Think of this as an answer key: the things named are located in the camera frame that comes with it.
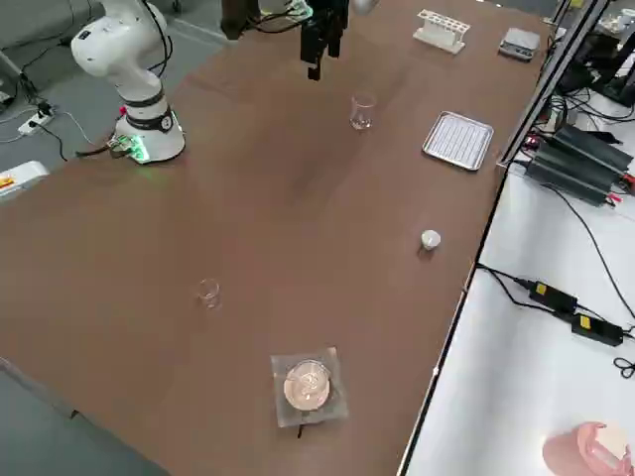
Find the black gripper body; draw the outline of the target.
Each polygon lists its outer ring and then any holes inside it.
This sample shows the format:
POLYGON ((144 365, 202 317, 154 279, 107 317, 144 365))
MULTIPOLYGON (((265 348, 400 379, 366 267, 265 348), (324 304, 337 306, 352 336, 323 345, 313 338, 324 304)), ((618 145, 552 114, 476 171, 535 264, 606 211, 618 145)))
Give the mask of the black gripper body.
POLYGON ((348 0, 308 0, 313 10, 313 18, 332 17, 343 24, 348 21, 348 0))

